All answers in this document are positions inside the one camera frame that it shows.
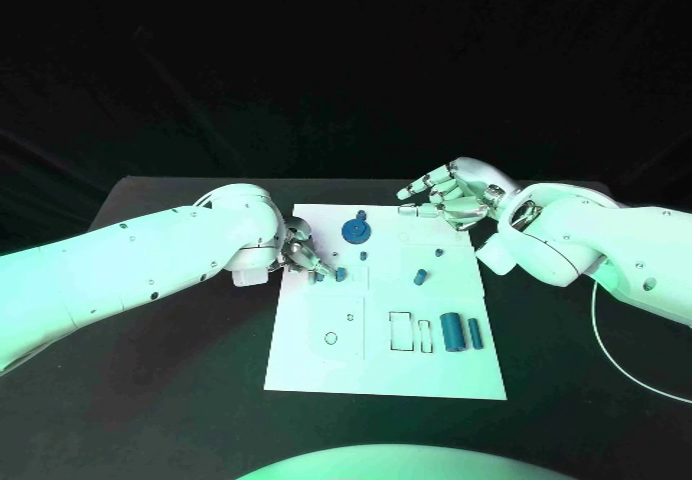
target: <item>white cable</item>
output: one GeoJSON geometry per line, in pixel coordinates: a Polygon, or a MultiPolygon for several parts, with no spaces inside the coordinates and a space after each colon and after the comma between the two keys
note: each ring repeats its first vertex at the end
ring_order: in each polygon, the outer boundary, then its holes
{"type": "Polygon", "coordinates": [[[610,356],[610,353],[608,351],[605,350],[605,345],[602,345],[602,342],[601,342],[601,336],[598,335],[598,327],[595,326],[595,290],[598,288],[598,283],[594,282],[594,294],[591,295],[591,322],[594,324],[594,333],[595,333],[595,339],[598,340],[598,345],[601,346],[601,349],[602,349],[602,353],[605,354],[605,356],[608,357],[608,360],[611,361],[612,365],[615,366],[615,368],[620,370],[620,372],[623,372],[624,376],[634,382],[637,383],[641,387],[644,387],[647,390],[650,390],[651,392],[657,393],[659,395],[663,395],[664,397],[667,398],[672,398],[673,400],[679,400],[680,402],[685,402],[685,403],[692,403],[692,400],[686,399],[686,398],[682,398],[682,397],[676,397],[674,395],[670,395],[669,393],[666,392],[661,392],[660,390],[657,390],[656,388],[650,387],[646,383],[640,382],[623,369],[623,367],[617,364],[617,362],[612,360],[612,357],[610,356]]]}

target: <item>robotic hand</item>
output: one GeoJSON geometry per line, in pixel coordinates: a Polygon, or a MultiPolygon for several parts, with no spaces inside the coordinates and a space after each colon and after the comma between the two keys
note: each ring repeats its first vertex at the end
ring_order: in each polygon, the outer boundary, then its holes
{"type": "Polygon", "coordinates": [[[285,267],[336,277],[310,226],[282,220],[269,194],[226,185],[194,205],[0,257],[0,372],[78,328],[229,270],[236,286],[285,267]]]}
{"type": "Polygon", "coordinates": [[[457,158],[415,180],[399,200],[429,190],[429,201],[399,214],[441,216],[457,231],[497,220],[475,252],[496,274],[514,265],[542,282],[566,286],[589,275],[611,295],[692,326],[692,215],[628,208],[597,191],[559,183],[523,190],[490,165],[457,158]]]}

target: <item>dark background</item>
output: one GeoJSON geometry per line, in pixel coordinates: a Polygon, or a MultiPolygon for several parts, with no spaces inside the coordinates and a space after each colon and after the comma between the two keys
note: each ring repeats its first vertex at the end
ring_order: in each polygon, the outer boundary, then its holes
{"type": "Polygon", "coordinates": [[[473,156],[692,204],[689,2],[150,3],[4,13],[0,252],[83,232],[127,175],[411,179],[473,156]]]}

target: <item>black table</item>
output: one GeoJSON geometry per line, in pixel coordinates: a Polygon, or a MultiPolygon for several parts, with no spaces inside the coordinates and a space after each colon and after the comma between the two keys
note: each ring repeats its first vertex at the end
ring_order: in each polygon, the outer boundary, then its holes
{"type": "MultiPolygon", "coordinates": [[[[92,229],[242,181],[125,178],[92,229]]],[[[406,183],[249,182],[284,214],[294,203],[395,204],[406,183]]],[[[493,223],[471,230],[475,246],[493,223]]],[[[239,289],[222,272],[73,333],[0,378],[0,477],[227,479],[366,443],[465,448],[578,478],[683,476],[692,406],[641,389],[608,363],[591,329],[591,280],[561,289],[519,268],[503,277],[483,265],[480,272],[507,401],[264,391],[281,274],[239,289]]],[[[692,396],[689,328],[602,290],[597,312],[630,373],[692,396]]]]}

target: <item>blue object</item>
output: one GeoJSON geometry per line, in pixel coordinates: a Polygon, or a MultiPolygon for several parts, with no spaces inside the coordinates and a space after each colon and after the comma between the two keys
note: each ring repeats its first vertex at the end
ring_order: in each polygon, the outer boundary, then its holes
{"type": "Polygon", "coordinates": [[[425,275],[428,274],[428,272],[425,270],[418,270],[418,273],[415,274],[415,278],[413,278],[413,283],[416,285],[422,285],[422,282],[425,281],[425,275]]]}
{"type": "Polygon", "coordinates": [[[444,313],[439,315],[439,321],[442,323],[444,349],[448,352],[465,350],[464,331],[458,313],[444,313]]]}
{"type": "Polygon", "coordinates": [[[474,318],[468,319],[468,333],[471,334],[471,344],[475,350],[483,348],[483,340],[480,339],[478,321],[474,318]]]}
{"type": "Polygon", "coordinates": [[[370,238],[370,226],[367,225],[364,218],[364,212],[363,210],[359,210],[356,218],[349,220],[341,227],[341,237],[354,245],[364,243],[370,238]]]}

